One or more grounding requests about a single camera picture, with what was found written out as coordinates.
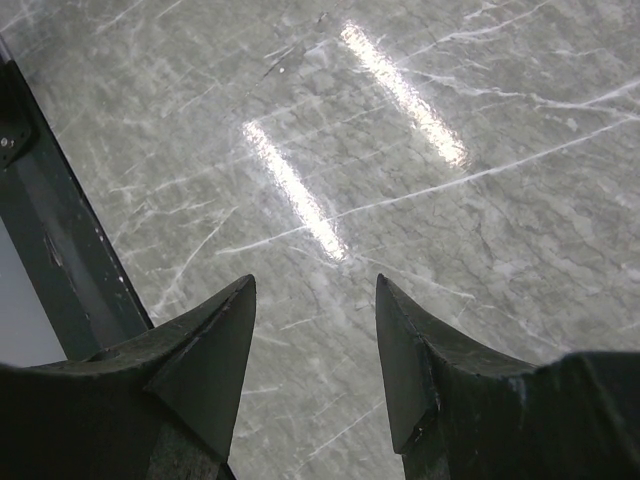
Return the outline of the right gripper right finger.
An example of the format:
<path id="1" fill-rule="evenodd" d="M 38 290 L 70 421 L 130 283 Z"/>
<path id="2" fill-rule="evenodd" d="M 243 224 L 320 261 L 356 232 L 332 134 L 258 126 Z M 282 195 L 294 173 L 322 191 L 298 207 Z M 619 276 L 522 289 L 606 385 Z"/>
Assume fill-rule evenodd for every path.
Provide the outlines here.
<path id="1" fill-rule="evenodd" d="M 375 302 L 392 446 L 409 479 L 635 479 L 639 356 L 533 365 L 433 316 L 385 276 Z"/>

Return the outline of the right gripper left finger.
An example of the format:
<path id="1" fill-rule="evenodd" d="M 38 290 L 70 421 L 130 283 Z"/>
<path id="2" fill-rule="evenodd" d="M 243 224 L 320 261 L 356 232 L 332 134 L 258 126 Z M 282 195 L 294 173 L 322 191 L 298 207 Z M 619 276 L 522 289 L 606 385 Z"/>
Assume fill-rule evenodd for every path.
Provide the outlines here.
<path id="1" fill-rule="evenodd" d="M 1 369 L 5 479 L 229 479 L 256 318 L 245 275 L 81 360 Z"/>

